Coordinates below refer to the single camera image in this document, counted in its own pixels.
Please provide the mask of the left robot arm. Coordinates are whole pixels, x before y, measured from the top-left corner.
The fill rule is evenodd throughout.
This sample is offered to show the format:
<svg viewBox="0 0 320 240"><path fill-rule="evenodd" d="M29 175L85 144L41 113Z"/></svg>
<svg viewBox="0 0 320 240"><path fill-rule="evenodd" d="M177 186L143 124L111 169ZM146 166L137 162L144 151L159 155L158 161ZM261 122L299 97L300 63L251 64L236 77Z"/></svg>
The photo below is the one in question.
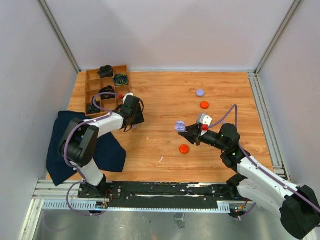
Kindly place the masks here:
<svg viewBox="0 0 320 240"><path fill-rule="evenodd" d="M88 191L86 198L102 198L108 192L107 178L94 160L98 138L115 130L127 132L145 121L145 105L139 97L131 92L116 96L123 102L116 109L101 108L106 113L96 118L72 119L58 145L58 152L66 165L81 175L80 187Z"/></svg>

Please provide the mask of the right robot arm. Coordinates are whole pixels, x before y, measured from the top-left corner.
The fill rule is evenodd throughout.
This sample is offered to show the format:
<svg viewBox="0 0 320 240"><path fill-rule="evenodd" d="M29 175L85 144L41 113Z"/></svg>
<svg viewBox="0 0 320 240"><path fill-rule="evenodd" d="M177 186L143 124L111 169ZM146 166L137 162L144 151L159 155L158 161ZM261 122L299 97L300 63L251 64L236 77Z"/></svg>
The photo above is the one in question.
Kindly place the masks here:
<svg viewBox="0 0 320 240"><path fill-rule="evenodd" d="M279 218L284 229L302 240L320 226L320 205L307 185L291 183L263 166L239 144L240 134L234 124L222 125L219 132L208 125L176 124L175 130L193 145L207 144L221 150L224 165L235 171L227 181L226 193L232 200L246 198Z"/></svg>

